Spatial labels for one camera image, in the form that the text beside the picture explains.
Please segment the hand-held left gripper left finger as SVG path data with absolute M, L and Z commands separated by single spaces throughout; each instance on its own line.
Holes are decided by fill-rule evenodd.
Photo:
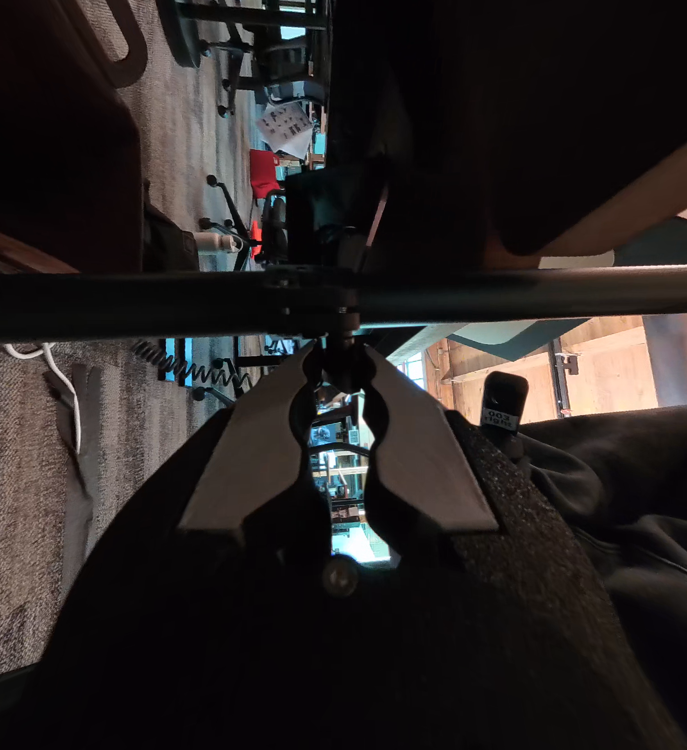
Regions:
M 309 439 L 320 347 L 309 343 L 240 397 L 179 520 L 242 541 L 320 536 Z

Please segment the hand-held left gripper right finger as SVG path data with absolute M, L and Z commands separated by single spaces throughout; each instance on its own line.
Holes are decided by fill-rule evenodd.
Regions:
M 373 348 L 363 416 L 386 491 L 448 533 L 496 532 L 499 522 L 440 402 Z

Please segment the black light stand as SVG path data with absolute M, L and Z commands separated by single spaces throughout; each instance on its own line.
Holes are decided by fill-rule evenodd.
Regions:
M 242 334 L 312 340 L 310 374 L 395 407 L 429 394 L 357 331 L 440 323 L 687 314 L 687 265 L 360 275 L 284 266 L 255 273 L 0 275 L 0 344 Z

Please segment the person's dark sweatshirt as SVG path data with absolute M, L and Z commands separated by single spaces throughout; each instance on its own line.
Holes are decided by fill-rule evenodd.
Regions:
M 687 405 L 533 423 L 518 437 L 687 736 Z

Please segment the white bottle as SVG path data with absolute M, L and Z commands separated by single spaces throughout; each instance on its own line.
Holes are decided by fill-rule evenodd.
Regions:
M 199 254 L 213 254 L 220 251 L 236 254 L 245 247 L 243 240 L 231 233 L 195 232 L 193 238 Z

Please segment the white printed sheet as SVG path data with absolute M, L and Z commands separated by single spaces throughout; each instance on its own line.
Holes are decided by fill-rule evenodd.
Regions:
M 265 145 L 277 154 L 304 161 L 314 136 L 314 123 L 297 103 L 268 107 L 256 119 Z

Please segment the black office chair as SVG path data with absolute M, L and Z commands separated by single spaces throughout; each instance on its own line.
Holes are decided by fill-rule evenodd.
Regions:
M 333 2 L 156 1 L 164 37 L 176 64 L 197 70 L 226 55 L 217 113 L 236 111 L 237 94 L 258 105 L 301 104 L 322 114 L 328 105 Z

